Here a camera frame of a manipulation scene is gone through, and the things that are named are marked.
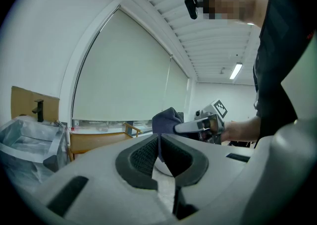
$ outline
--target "person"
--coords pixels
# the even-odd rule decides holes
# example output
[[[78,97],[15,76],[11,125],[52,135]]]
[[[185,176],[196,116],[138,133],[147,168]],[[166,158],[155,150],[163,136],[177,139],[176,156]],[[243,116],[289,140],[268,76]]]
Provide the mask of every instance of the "person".
[[[261,28],[253,75],[257,114],[226,122],[222,141],[258,141],[297,119],[281,81],[295,66],[316,29],[313,0],[204,0],[211,19],[232,19]]]

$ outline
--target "wooden chair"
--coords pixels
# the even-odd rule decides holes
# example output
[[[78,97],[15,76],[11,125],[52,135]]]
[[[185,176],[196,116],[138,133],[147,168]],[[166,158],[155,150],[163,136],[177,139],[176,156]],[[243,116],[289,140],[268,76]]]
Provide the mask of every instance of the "wooden chair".
[[[137,131],[136,137],[139,133],[143,133],[140,129],[135,128],[127,123],[124,123],[125,131],[116,133],[103,133],[103,134],[70,134],[70,150],[69,158],[71,161],[75,159],[76,154],[83,154],[94,148],[110,145],[120,141],[132,139],[133,137],[128,134],[128,129],[132,128]]]

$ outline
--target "roller blind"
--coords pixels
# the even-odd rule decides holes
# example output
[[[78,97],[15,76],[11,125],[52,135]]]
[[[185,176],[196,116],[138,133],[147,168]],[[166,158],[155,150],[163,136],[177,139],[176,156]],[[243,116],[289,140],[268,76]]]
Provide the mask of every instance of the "roller blind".
[[[188,78],[172,59],[168,75],[164,109],[173,107],[177,112],[184,112]]]
[[[163,107],[169,62],[166,50],[136,21],[117,10],[83,65],[73,119],[152,119]],[[168,88],[175,84],[172,81]]]

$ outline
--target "gray cloth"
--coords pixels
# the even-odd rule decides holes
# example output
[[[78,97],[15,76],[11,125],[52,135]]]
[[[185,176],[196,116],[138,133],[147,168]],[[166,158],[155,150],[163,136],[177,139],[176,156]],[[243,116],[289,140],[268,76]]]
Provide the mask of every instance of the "gray cloth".
[[[177,124],[184,123],[183,118],[176,112],[173,107],[166,109],[158,114],[156,114],[152,118],[152,132],[158,133],[158,157],[159,159],[164,162],[164,159],[161,155],[161,148],[160,148],[160,134],[161,133],[172,133],[174,132],[174,126]],[[183,137],[187,137],[186,134],[177,134]]]

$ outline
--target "white wall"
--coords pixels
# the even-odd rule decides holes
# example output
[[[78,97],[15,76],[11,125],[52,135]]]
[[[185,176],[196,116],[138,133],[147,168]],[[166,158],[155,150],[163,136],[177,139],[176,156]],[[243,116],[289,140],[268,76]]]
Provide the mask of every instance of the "white wall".
[[[253,107],[256,98],[254,86],[218,83],[197,83],[190,104],[190,120],[195,112],[203,109],[215,99],[220,99],[227,108],[225,121],[244,121],[256,115]]]
[[[113,0],[17,0],[1,30],[0,125],[11,119],[11,87],[59,97],[70,56]]]

